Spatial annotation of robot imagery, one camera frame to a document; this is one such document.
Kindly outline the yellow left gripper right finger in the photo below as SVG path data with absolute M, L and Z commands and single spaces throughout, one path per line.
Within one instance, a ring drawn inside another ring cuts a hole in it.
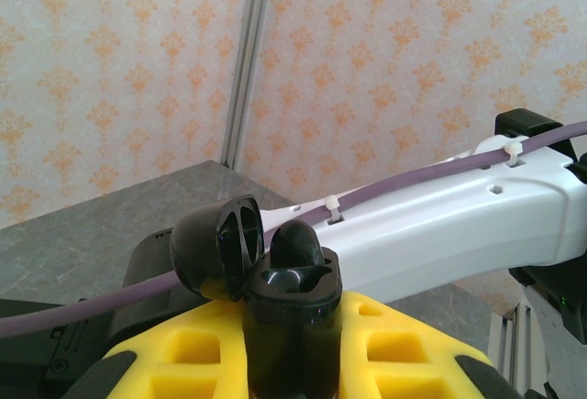
M 341 299 L 339 398 L 519 398 L 478 349 L 370 297 Z

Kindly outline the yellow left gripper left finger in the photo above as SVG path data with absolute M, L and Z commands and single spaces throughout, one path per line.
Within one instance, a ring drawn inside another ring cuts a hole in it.
M 245 302 L 210 301 L 111 348 L 70 398 L 249 398 Z

